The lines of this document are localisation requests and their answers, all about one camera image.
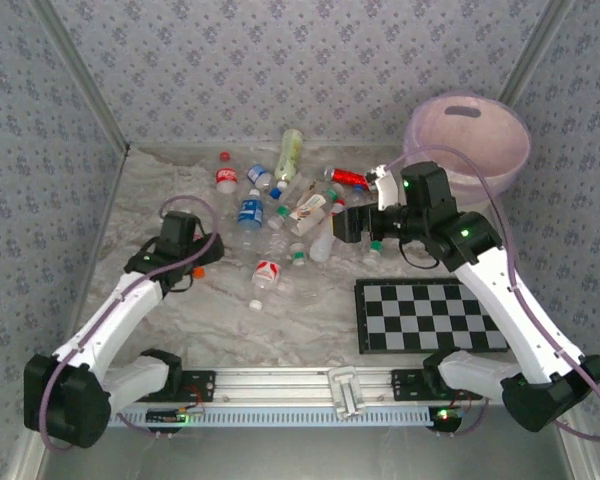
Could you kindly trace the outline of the cream label bottle green cap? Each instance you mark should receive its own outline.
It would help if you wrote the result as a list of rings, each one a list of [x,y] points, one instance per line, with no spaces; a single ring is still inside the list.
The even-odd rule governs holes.
[[[331,207],[343,198],[344,189],[339,184],[332,184],[324,191],[311,194],[291,214],[294,224],[291,233],[303,237],[316,227],[331,211]]]

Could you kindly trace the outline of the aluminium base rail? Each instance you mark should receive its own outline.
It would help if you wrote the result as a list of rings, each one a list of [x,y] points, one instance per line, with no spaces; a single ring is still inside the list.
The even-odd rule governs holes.
[[[355,367],[367,406],[396,402],[422,405],[478,402],[452,390],[433,392],[420,369]],[[215,373],[213,397],[203,401],[236,407],[333,407],[327,371],[333,368],[223,368]]]

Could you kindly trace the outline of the red white label clear bottle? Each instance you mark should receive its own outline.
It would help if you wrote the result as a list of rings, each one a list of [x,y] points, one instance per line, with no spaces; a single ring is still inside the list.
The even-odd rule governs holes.
[[[252,295],[249,301],[249,309],[261,311],[267,297],[277,288],[281,273],[278,263],[260,260],[252,277]]]

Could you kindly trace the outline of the red glitter bottle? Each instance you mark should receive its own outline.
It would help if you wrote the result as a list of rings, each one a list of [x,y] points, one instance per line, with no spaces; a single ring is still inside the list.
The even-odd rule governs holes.
[[[324,170],[324,177],[326,181],[332,181],[352,187],[360,186],[363,189],[368,189],[368,183],[365,176],[350,170],[328,166]]]

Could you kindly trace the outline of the black white checkerboard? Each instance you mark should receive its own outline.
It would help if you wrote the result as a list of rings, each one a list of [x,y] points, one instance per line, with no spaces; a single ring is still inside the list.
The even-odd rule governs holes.
[[[361,354],[509,349],[486,308],[456,279],[358,279],[354,297]]]

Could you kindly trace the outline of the grey metal panel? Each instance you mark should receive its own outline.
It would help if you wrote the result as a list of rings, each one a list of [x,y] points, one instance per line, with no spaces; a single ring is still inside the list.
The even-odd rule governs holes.
[[[111,429],[47,456],[39,480],[575,480],[553,432],[495,415],[466,437],[424,428],[191,429],[152,440]]]

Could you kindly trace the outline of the aluminium frame post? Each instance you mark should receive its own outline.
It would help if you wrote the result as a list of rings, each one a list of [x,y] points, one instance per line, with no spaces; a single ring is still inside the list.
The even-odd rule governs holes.
[[[125,157],[128,142],[51,0],[27,0],[109,143]]]
[[[499,93],[498,100],[501,103],[513,107],[521,98],[575,3],[576,0],[546,1],[545,9],[536,21],[524,49]]]

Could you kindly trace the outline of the small blue white label bottle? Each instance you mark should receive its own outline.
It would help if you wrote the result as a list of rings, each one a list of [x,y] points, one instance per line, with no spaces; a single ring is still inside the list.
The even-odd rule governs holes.
[[[277,188],[274,176],[262,165],[253,165],[247,171],[247,177],[259,191],[268,192],[273,199],[279,198],[280,190]]]

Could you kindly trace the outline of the translucent pink plastic bin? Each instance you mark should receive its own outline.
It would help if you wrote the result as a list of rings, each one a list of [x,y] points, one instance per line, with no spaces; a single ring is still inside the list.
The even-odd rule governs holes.
[[[407,157],[407,164],[433,161],[446,171],[452,195],[462,207],[488,201],[478,176],[443,147],[457,150],[476,165],[496,196],[504,193],[526,166],[531,136],[508,106],[466,91],[433,97],[414,110],[405,131],[403,151],[430,149]]]

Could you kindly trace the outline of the white clamp bracket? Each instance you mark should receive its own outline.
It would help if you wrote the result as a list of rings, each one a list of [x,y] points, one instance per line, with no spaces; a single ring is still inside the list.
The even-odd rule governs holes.
[[[327,377],[337,417],[345,420],[362,415],[366,404],[356,368],[333,368],[327,371]]]

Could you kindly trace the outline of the red label cola bottle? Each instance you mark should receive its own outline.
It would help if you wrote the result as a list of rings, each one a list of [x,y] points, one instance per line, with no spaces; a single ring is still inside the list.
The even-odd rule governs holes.
[[[215,181],[218,192],[229,195],[236,191],[238,178],[236,170],[229,164],[231,156],[223,151],[219,155],[220,168],[216,171]]]

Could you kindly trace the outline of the clear bottle blue cap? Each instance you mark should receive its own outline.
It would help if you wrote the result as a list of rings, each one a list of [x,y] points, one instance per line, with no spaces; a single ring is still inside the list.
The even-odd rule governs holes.
[[[304,191],[310,189],[315,184],[316,177],[313,174],[302,174],[298,172],[282,190],[278,198],[278,202],[283,204],[289,200],[294,194],[303,194]]]

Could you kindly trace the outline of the green drink bottle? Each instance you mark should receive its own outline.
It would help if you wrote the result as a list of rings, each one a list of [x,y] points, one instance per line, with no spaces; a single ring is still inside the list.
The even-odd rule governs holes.
[[[303,135],[299,130],[288,129],[284,132],[279,159],[274,170],[277,180],[289,182],[296,175],[302,146]]]

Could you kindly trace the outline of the large blue label bottle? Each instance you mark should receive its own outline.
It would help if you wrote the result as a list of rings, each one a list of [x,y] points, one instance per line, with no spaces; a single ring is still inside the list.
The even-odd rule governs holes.
[[[236,218],[238,229],[238,245],[247,250],[253,249],[257,243],[263,224],[264,205],[261,192],[252,188],[242,200]]]

